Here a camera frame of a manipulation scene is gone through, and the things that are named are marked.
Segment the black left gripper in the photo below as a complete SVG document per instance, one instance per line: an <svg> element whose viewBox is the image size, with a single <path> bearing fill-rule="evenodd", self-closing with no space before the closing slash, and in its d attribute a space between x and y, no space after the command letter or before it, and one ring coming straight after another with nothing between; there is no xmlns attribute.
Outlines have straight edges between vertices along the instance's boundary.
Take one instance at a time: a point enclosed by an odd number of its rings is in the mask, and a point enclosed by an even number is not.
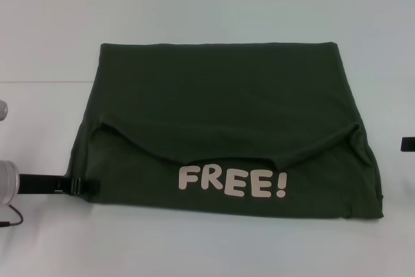
<svg viewBox="0 0 415 277"><path fill-rule="evenodd" d="M49 175L20 175L19 194L94 195L100 190L95 180Z"/></svg>

